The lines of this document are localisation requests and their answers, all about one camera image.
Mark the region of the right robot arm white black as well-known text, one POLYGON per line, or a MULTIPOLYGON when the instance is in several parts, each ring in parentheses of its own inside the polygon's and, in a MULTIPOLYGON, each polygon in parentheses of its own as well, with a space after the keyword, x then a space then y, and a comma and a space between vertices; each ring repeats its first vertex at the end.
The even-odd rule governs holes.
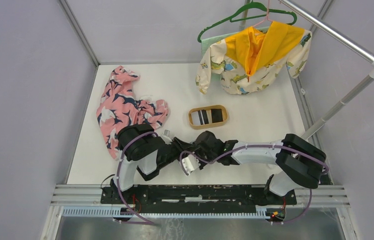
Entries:
POLYGON ((269 178, 263 191, 266 202, 278 203, 289 191, 304 187, 316 189, 327 174, 326 154, 301 137, 289 133, 281 140, 250 143, 222 141, 210 131, 201 133, 193 142, 195 159, 204 164, 224 166, 267 164, 281 171, 269 178))

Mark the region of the oval wooden tray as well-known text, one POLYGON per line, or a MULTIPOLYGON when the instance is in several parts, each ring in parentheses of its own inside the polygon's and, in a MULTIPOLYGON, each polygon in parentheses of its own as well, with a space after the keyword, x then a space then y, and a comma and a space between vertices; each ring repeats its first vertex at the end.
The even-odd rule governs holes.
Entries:
POLYGON ((193 108, 188 112, 189 125, 192 129, 202 130, 208 128, 220 127, 226 124, 229 114, 223 105, 211 105, 205 107, 193 108), (198 111, 207 110, 209 124, 200 125, 198 111))

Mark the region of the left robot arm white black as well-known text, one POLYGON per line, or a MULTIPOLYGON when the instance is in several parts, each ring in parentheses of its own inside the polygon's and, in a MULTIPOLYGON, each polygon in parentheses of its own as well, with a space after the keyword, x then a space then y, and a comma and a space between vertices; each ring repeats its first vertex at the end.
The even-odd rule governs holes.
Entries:
POLYGON ((120 166, 113 178, 116 188, 113 197, 120 204, 131 200, 134 176, 139 172, 145 181, 159 175, 160 170, 178 161, 183 151, 193 152, 196 144, 174 137, 168 143, 158 136, 149 124, 126 126, 117 133, 118 149, 121 150, 120 166))

